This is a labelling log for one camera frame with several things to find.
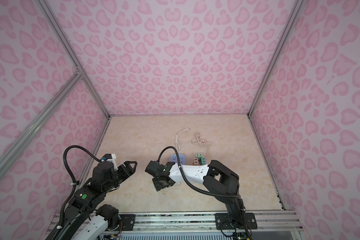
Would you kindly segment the pink plug adapter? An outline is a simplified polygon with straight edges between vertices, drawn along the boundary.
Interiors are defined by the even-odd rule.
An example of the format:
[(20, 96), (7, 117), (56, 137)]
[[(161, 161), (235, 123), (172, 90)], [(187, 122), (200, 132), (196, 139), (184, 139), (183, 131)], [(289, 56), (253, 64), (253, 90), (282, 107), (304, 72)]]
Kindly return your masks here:
[(193, 166), (199, 166), (199, 165), (200, 165), (199, 159), (194, 159)]

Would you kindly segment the green plug adapter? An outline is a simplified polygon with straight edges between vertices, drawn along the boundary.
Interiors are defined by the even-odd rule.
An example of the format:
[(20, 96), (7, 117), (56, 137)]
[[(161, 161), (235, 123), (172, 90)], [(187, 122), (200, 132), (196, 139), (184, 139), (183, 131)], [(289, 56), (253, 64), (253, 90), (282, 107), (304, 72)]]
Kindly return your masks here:
[(195, 155), (195, 157), (198, 159), (198, 160), (201, 160), (201, 158), (203, 157), (203, 155), (201, 153), (197, 153)]

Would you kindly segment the teal plug adapter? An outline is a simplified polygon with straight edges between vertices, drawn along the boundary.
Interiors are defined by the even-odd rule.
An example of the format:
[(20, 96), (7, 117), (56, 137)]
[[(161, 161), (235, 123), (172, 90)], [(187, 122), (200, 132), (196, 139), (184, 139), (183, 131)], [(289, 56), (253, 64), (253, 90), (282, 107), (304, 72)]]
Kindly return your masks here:
[(200, 160), (199, 160), (199, 165), (206, 165), (207, 164), (207, 160), (206, 160), (206, 158), (200, 158)]

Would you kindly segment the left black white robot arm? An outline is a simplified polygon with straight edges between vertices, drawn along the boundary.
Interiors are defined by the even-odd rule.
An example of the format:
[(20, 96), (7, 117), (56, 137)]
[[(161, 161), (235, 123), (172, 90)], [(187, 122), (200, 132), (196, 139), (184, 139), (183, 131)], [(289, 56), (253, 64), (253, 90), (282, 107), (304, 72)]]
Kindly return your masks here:
[[(80, 149), (98, 162), (93, 169), (93, 176), (79, 189), (76, 187), (80, 181), (76, 179), (67, 160), (68, 152), (71, 149)], [(106, 154), (103, 158), (98, 159), (90, 151), (78, 145), (72, 145), (65, 149), (63, 164), (72, 179), (73, 189), (61, 207), (59, 221), (47, 236), (48, 240), (71, 239), (96, 207), (104, 201), (107, 193), (116, 190), (121, 183), (131, 177), (136, 172), (138, 165), (136, 161), (125, 161), (116, 166), (114, 155)]]

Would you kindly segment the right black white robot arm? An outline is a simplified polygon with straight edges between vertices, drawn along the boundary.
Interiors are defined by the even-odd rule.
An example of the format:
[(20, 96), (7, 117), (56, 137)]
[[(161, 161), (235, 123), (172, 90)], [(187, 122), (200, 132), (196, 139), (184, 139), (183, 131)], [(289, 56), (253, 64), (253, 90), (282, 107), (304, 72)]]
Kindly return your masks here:
[[(172, 149), (176, 162), (160, 163), (165, 151)], [(235, 229), (249, 230), (246, 220), (246, 208), (239, 194), (239, 176), (217, 160), (208, 165), (190, 166), (180, 162), (178, 150), (169, 146), (162, 150), (156, 161), (150, 161), (145, 172), (153, 177), (156, 191), (172, 187), (176, 183), (186, 183), (192, 190), (206, 196), (214, 197), (225, 204), (230, 225)]]

